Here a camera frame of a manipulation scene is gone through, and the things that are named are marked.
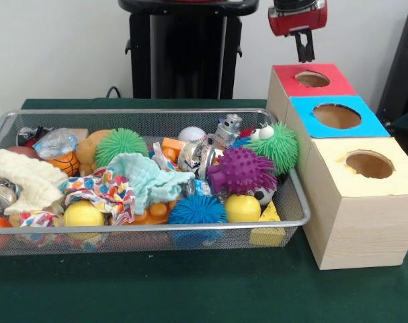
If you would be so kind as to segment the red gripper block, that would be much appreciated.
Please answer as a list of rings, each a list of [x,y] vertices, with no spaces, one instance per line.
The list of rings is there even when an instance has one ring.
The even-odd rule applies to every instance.
[[[275,36],[289,36],[295,32],[298,62],[312,62],[315,60],[315,52],[311,30],[326,26],[327,2],[275,1],[268,9],[268,21]],[[306,30],[306,47],[302,44],[301,30]]]

